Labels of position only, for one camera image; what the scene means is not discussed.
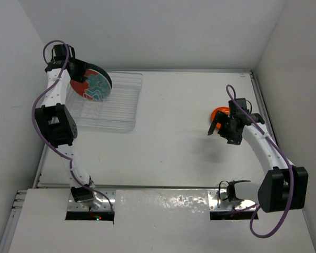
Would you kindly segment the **orange plastic plate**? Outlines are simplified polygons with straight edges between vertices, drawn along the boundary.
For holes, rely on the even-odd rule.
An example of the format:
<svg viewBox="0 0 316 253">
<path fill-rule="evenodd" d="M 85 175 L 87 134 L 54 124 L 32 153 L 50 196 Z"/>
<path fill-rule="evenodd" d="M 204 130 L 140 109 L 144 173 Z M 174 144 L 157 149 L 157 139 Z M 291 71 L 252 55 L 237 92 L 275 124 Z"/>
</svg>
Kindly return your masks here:
<svg viewBox="0 0 316 253">
<path fill-rule="evenodd" d="M 220 127 L 226 122 L 230 114 L 230 109 L 226 106 L 221 106 L 216 108 L 211 113 L 211 124 L 215 123 L 215 128 L 220 129 Z"/>
</svg>

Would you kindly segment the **red plate with teal flower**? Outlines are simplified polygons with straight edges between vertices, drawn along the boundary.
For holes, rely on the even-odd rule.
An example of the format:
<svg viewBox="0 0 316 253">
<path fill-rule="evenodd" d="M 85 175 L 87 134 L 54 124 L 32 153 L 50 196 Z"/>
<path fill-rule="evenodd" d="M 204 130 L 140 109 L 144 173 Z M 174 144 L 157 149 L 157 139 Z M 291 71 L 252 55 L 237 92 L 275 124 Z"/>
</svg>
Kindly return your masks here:
<svg viewBox="0 0 316 253">
<path fill-rule="evenodd" d="M 70 81 L 71 88 L 78 95 L 95 102 L 103 102 L 109 97 L 112 87 L 104 76 L 91 69 L 86 70 L 85 76 L 85 82 Z"/>
</svg>

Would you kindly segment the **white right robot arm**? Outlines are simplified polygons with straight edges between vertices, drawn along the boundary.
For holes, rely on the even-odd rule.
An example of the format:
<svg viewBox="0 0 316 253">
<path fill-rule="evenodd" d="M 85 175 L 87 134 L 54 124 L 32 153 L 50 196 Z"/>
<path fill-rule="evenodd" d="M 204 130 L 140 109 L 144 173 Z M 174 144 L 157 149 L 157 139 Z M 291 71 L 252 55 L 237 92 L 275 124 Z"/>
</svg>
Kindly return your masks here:
<svg viewBox="0 0 316 253">
<path fill-rule="evenodd" d="M 302 209 L 308 186 L 308 172 L 305 167 L 296 167 L 285 161 L 271 143 L 265 121 L 258 113 L 251 113 L 245 98 L 229 101 L 228 107 L 215 109 L 211 114 L 208 135 L 217 132 L 228 144 L 239 145 L 245 140 L 254 151 L 265 172 L 258 189 L 258 203 L 266 212 L 283 211 L 289 198 L 290 182 L 294 182 L 290 208 Z"/>
</svg>

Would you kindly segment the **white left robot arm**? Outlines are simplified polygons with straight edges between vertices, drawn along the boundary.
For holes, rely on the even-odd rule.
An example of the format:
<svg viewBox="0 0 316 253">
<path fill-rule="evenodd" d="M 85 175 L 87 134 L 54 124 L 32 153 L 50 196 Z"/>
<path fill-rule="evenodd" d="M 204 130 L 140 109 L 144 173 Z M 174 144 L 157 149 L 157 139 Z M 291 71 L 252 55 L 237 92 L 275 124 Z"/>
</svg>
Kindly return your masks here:
<svg viewBox="0 0 316 253">
<path fill-rule="evenodd" d="M 88 205 L 95 198 L 93 182 L 86 170 L 79 165 L 75 150 L 78 129 L 66 107 L 67 88 L 71 81 L 80 84 L 86 81 L 87 63 L 75 57 L 71 46 L 60 40 L 53 43 L 52 58 L 45 69 L 47 89 L 32 106 L 32 122 L 45 144 L 62 158 L 69 176 L 73 200 Z"/>
</svg>

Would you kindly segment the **dark green rimmed plate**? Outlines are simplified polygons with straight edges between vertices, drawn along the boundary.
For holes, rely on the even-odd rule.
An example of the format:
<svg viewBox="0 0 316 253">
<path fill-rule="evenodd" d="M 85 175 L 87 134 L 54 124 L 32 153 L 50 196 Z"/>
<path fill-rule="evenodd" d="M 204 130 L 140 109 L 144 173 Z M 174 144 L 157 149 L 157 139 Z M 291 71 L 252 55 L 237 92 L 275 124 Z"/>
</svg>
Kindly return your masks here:
<svg viewBox="0 0 316 253">
<path fill-rule="evenodd" d="M 108 80 L 110 87 L 112 87 L 112 85 L 113 85 L 112 80 L 111 80 L 110 76 L 108 75 L 108 73 L 104 69 L 102 69 L 101 67 L 94 65 L 92 63 L 88 63 L 87 68 L 101 74 L 102 76 L 104 76 Z"/>
</svg>

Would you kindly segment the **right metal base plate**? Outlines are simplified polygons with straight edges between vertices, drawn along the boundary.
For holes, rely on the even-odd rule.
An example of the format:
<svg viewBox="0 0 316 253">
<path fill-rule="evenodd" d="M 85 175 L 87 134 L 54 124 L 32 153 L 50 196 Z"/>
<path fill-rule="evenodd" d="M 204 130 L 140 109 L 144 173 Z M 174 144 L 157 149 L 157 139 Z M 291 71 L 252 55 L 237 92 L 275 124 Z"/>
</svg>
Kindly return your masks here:
<svg viewBox="0 0 316 253">
<path fill-rule="evenodd" d="M 217 188 L 208 190 L 208 204 L 210 211 L 215 212 L 240 211 L 247 208 L 254 210 L 256 206 L 256 203 L 251 200 L 237 200 L 231 202 L 221 200 Z"/>
</svg>

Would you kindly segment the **metal base plate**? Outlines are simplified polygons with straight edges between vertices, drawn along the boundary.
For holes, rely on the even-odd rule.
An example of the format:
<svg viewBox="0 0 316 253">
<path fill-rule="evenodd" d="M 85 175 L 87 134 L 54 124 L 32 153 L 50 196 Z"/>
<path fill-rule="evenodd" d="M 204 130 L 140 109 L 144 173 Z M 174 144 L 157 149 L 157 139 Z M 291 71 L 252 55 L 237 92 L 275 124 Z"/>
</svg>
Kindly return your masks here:
<svg viewBox="0 0 316 253">
<path fill-rule="evenodd" d="M 111 204 L 115 204 L 116 190 L 111 188 L 98 188 L 98 191 L 106 195 Z M 88 212 L 89 208 L 93 212 L 103 212 L 103 211 L 111 211 L 111 207 L 109 201 L 102 196 L 100 193 L 94 193 L 95 199 L 83 202 L 76 202 L 70 193 L 68 203 L 67 203 L 67 211 L 71 212 L 80 212 L 86 211 Z"/>
<path fill-rule="evenodd" d="M 215 212 L 240 211 L 247 208 L 254 210 L 256 206 L 256 203 L 251 200 L 237 200 L 231 202 L 221 200 L 217 188 L 208 190 L 208 204 L 210 211 Z"/>
</svg>

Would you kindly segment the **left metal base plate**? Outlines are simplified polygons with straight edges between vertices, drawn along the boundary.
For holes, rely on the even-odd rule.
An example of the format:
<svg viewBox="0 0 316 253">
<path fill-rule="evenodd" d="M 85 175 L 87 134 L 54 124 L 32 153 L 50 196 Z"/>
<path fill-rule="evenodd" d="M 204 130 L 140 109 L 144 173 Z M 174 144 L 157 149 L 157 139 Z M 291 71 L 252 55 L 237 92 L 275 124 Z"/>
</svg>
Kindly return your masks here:
<svg viewBox="0 0 316 253">
<path fill-rule="evenodd" d="M 106 195 L 111 204 L 115 204 L 116 190 L 111 188 L 98 188 L 98 191 Z M 71 212 L 80 212 L 86 211 L 88 212 L 89 208 L 93 212 L 103 212 L 103 211 L 111 211 L 111 207 L 109 201 L 102 196 L 100 193 L 94 193 L 95 199 L 83 202 L 76 202 L 70 193 L 68 203 L 67 203 L 67 211 Z"/>
</svg>

